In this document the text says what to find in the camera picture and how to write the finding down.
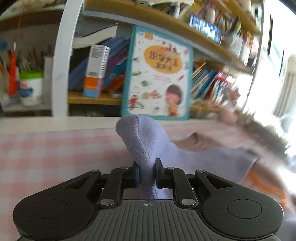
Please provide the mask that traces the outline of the purple and pink knit sweater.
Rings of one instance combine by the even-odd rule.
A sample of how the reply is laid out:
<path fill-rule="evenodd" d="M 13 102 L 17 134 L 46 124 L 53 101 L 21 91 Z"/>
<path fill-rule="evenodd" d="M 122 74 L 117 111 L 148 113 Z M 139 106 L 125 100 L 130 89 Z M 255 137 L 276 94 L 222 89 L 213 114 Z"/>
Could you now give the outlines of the purple and pink knit sweater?
<path fill-rule="evenodd" d="M 234 183 L 241 183 L 258 161 L 251 150 L 224 147 L 197 132 L 184 140 L 172 142 L 163 127 L 145 115 L 121 118 L 116 123 L 116 132 L 140 166 L 142 199 L 172 197 L 171 190 L 156 187 L 157 158 L 164 166 L 180 168 L 188 174 L 202 169 Z"/>

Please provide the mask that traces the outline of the pink checkered table cloth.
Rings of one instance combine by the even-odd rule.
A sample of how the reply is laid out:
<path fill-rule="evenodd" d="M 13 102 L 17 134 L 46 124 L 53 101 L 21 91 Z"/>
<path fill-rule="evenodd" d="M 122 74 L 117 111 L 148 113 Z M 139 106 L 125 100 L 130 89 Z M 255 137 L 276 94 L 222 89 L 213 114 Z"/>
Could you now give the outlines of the pink checkered table cloth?
<path fill-rule="evenodd" d="M 1 120 L 1 240 L 18 239 L 12 212 L 23 198 L 90 170 L 107 173 L 132 163 L 115 131 L 116 122 L 116 118 Z M 229 147 L 254 150 L 283 179 L 288 193 L 295 194 L 295 173 L 242 128 L 214 120 L 161 125 L 174 141 L 199 132 Z"/>

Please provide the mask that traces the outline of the teal children's picture book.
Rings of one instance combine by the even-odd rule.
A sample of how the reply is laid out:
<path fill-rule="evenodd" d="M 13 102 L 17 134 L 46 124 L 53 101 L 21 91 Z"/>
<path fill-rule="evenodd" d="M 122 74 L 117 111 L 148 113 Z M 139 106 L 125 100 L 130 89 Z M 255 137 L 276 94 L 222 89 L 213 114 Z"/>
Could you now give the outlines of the teal children's picture book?
<path fill-rule="evenodd" d="M 142 26 L 130 37 L 121 115 L 187 120 L 190 114 L 193 48 Z"/>

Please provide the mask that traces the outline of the white orange usmile box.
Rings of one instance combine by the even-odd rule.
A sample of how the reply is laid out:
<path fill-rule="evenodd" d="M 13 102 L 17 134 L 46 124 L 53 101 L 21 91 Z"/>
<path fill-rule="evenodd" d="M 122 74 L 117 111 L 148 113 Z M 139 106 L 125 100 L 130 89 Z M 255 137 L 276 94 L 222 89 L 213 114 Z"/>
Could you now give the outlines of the white orange usmile box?
<path fill-rule="evenodd" d="M 92 45 L 84 77 L 83 96 L 98 98 L 106 72 L 110 48 L 105 45 Z"/>

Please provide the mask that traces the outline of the white pen holder cup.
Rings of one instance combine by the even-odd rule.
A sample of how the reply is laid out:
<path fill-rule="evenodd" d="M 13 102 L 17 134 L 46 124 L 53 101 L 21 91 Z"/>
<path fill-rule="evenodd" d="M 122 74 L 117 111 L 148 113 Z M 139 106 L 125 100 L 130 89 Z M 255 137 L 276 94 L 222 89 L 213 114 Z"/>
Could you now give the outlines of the white pen holder cup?
<path fill-rule="evenodd" d="M 31 107 L 41 104 L 43 99 L 43 78 L 41 71 L 21 72 L 18 94 L 23 106 Z"/>

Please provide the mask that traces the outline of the red tassel ornament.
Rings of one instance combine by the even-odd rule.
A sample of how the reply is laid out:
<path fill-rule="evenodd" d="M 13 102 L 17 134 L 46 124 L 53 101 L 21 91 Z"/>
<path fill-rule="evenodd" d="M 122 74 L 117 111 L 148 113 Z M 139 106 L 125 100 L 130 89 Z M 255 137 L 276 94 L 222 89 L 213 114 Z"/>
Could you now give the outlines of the red tassel ornament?
<path fill-rule="evenodd" d="M 11 51 L 10 65 L 9 65 L 9 88 L 8 95 L 15 96 L 17 94 L 17 81 L 16 81 L 16 43 L 18 41 L 18 31 L 20 29 L 23 14 L 20 15 L 18 25 L 14 35 L 13 50 Z"/>

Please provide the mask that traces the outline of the white bookshelf frame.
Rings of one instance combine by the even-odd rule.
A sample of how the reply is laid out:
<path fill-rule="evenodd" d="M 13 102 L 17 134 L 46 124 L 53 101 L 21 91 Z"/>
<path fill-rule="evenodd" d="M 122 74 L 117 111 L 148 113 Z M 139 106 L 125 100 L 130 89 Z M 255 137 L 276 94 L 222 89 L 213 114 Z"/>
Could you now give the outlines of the white bookshelf frame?
<path fill-rule="evenodd" d="M 72 42 L 84 1 L 67 1 L 60 21 L 52 69 L 52 117 L 68 115 L 68 76 Z"/>

